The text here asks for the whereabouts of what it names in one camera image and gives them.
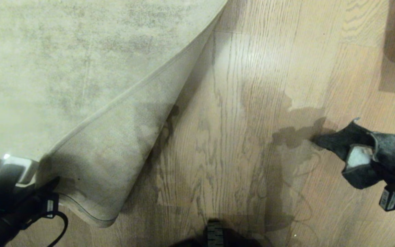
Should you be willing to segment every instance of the hardwood floor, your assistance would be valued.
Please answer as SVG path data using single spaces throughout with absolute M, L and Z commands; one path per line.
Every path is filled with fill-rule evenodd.
M 218 218 L 263 246 L 395 247 L 384 183 L 352 188 L 309 142 L 356 117 L 395 133 L 394 0 L 232 0 L 116 223 L 63 209 L 58 246 L 166 247 Z M 62 227 L 41 220 L 8 246 Z

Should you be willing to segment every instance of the wire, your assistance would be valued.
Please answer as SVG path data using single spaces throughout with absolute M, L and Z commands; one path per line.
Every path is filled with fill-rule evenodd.
M 37 216 L 37 218 L 35 220 L 32 220 L 31 222 L 29 222 L 26 225 L 25 228 L 28 228 L 31 224 L 33 224 L 34 222 L 38 221 L 40 218 L 45 217 L 45 216 L 47 216 L 49 214 L 53 214 L 53 215 L 59 216 L 60 218 L 62 218 L 63 223 L 64 223 L 64 227 L 63 227 L 63 230 L 62 230 L 61 234 L 53 242 L 51 242 L 50 245 L 48 246 L 48 247 L 53 247 L 64 236 L 64 234 L 65 234 L 65 232 L 66 232 L 66 230 L 68 228 L 68 217 L 66 217 L 66 215 L 64 213 L 62 213 L 60 211 L 48 211 L 46 213 L 40 214 L 40 215 Z

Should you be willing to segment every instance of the black cable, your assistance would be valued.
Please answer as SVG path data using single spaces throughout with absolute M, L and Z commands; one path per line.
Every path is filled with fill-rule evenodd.
M 66 232 L 66 229 L 68 228 L 68 217 L 66 217 L 66 215 L 64 213 L 62 213 L 60 211 L 49 211 L 49 212 L 40 214 L 40 215 L 37 216 L 37 218 L 35 220 L 32 220 L 31 222 L 29 222 L 25 226 L 25 228 L 28 228 L 31 224 L 33 224 L 34 222 L 38 221 L 40 218 L 45 217 L 45 216 L 47 216 L 49 214 L 53 214 L 53 215 L 59 216 L 60 218 L 62 218 L 63 223 L 64 223 L 64 227 L 63 227 L 63 230 L 62 230 L 61 234 L 53 242 L 51 242 L 50 245 L 48 246 L 48 247 L 53 247 L 64 236 L 64 234 Z

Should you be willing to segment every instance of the wooden floor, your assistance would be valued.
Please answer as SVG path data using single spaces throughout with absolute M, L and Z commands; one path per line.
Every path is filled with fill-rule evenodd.
M 353 189 L 309 142 L 356 117 L 395 133 L 395 0 L 232 0 L 116 223 L 63 209 L 58 246 L 166 247 L 218 218 L 264 247 L 395 247 L 384 183 Z M 62 227 L 43 219 L 8 246 Z

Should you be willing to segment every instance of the wood grain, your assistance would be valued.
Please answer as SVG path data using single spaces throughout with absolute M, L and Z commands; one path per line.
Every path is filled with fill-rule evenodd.
M 395 133 L 390 11 L 387 0 L 230 2 L 119 219 L 100 230 L 65 211 L 59 246 L 169 246 L 216 217 L 263 246 L 395 247 L 384 183 L 353 189 L 342 161 L 309 142 L 355 117 Z M 9 246 L 45 245 L 61 227 L 42 220 Z

